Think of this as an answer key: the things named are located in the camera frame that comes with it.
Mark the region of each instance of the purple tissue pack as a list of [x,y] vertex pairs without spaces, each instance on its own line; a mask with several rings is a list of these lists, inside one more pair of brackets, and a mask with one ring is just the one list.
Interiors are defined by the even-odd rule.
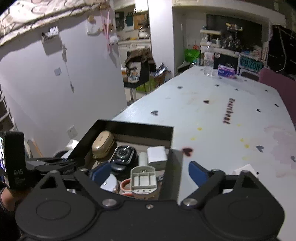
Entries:
[[236,78],[234,68],[229,68],[221,64],[218,66],[218,75],[232,79]]

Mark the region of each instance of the device screen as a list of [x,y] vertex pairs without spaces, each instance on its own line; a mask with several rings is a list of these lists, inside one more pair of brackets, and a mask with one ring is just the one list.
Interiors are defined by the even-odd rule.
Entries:
[[1,168],[6,172],[5,160],[4,160],[4,140],[0,137],[0,165]]

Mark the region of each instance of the white table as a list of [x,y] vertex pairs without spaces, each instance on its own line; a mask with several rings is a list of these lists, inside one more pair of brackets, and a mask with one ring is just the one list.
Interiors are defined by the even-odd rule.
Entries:
[[[226,124],[230,98],[235,102]],[[296,163],[291,156],[296,157],[296,133],[274,88],[243,77],[207,77],[196,66],[142,97],[114,120],[173,126],[173,149],[193,149],[191,157],[183,158],[178,202],[197,188],[188,175],[190,161],[226,174],[251,164],[285,210],[279,238],[295,240]],[[258,145],[264,147],[263,153]]]

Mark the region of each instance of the person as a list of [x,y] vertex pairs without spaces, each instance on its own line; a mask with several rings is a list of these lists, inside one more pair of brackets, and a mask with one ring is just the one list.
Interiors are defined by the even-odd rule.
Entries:
[[0,190],[0,241],[16,241],[21,234],[15,221],[15,207],[30,190],[12,190],[2,182]]

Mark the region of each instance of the screw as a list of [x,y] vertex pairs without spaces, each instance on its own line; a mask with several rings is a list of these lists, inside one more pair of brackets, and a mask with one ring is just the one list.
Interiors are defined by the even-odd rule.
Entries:
[[145,207],[146,207],[147,209],[152,209],[152,208],[154,208],[154,206],[153,206],[152,204],[147,204]]
[[105,206],[105,207],[113,207],[117,204],[116,200],[115,199],[112,199],[112,198],[108,198],[108,199],[105,199],[102,201],[102,204]]
[[183,200],[183,204],[186,206],[195,206],[197,204],[197,200],[194,198],[186,198]]

